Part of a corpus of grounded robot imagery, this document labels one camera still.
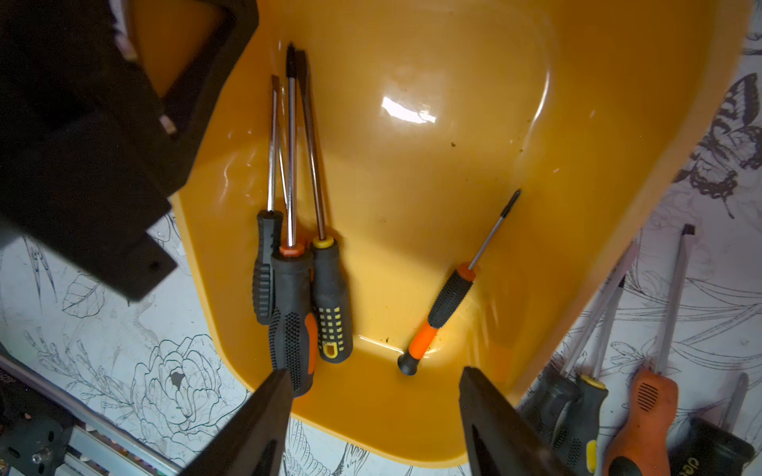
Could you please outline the yellow plastic storage tray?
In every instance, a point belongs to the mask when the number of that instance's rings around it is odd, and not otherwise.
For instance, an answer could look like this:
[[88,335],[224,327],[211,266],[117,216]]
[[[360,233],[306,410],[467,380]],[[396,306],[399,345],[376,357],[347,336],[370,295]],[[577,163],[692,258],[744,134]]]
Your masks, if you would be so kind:
[[[272,75],[307,53],[327,227],[354,349],[292,414],[394,461],[466,461],[458,382],[517,401],[698,142],[749,1],[261,1],[259,25],[173,197],[216,350],[271,371],[254,317]],[[397,360],[516,190],[468,295],[414,376]]]

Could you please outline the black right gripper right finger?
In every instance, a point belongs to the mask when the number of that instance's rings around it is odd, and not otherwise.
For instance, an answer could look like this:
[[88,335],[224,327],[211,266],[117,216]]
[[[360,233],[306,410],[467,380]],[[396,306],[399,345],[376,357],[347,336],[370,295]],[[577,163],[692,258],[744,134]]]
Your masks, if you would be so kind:
[[481,370],[464,368],[460,415],[473,475],[570,475]]

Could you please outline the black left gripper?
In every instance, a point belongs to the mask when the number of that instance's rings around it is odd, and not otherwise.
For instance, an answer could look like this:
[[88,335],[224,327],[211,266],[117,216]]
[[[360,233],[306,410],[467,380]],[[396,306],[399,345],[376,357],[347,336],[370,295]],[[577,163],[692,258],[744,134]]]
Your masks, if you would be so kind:
[[105,1],[1,5],[1,242],[32,237],[139,301],[176,264],[150,236],[187,182],[218,97],[259,25],[222,1],[165,94]]

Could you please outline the small orange precision screwdriver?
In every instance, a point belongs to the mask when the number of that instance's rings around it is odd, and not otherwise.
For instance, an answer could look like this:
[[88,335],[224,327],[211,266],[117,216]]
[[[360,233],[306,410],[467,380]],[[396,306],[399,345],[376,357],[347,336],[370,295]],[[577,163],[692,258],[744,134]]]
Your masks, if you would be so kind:
[[405,376],[414,376],[426,352],[431,347],[439,330],[450,320],[464,298],[468,295],[476,278],[476,266],[487,247],[500,229],[502,223],[518,202],[522,190],[518,188],[511,196],[508,204],[500,212],[488,236],[483,240],[477,252],[469,262],[458,265],[446,279],[440,293],[437,295],[426,320],[422,323],[415,336],[410,341],[404,353],[398,358],[399,370]]

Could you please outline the black yellow Deli screwdriver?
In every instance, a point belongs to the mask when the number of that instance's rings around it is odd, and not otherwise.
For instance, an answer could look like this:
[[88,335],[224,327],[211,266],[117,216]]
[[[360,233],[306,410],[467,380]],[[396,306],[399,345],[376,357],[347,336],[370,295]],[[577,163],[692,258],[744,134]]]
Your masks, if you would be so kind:
[[581,336],[571,347],[570,355],[562,369],[558,370],[549,364],[540,374],[540,380],[534,392],[518,408],[518,414],[524,422],[546,444],[552,444],[554,431],[563,409],[579,394],[577,386],[571,380],[575,363],[579,360],[607,306],[612,303],[615,290],[632,266],[639,250],[639,243],[632,241],[609,275],[608,282],[595,301],[589,321],[583,328]]

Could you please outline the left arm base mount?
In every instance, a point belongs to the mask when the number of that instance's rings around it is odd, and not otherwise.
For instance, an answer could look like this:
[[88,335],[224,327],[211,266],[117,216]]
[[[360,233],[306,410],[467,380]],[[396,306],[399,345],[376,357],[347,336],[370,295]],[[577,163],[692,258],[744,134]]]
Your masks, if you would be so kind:
[[1,371],[1,460],[24,475],[54,475],[64,463],[75,418]]

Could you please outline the black yellow stubby screwdriver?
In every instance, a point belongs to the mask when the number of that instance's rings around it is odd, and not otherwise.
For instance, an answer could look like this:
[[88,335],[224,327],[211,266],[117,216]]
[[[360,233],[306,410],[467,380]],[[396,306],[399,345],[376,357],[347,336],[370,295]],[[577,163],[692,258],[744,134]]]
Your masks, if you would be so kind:
[[724,416],[718,424],[694,418],[687,438],[670,456],[672,475],[741,475],[754,447],[733,433],[749,386],[740,373]]

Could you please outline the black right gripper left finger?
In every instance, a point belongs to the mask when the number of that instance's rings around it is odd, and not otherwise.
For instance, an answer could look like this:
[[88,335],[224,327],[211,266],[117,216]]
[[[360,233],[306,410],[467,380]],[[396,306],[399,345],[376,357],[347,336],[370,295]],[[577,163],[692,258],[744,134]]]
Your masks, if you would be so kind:
[[273,371],[182,474],[277,475],[293,400],[289,373]]

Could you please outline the black orange handled screwdriver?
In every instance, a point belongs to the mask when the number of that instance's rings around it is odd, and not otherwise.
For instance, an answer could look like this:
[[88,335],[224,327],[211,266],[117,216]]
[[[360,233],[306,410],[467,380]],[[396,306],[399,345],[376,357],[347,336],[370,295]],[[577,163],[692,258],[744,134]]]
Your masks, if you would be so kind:
[[273,259],[276,305],[270,330],[273,367],[289,372],[296,398],[311,390],[318,357],[317,321],[311,305],[312,254],[298,237],[297,199],[297,51],[286,54],[288,80],[288,153],[286,240]]

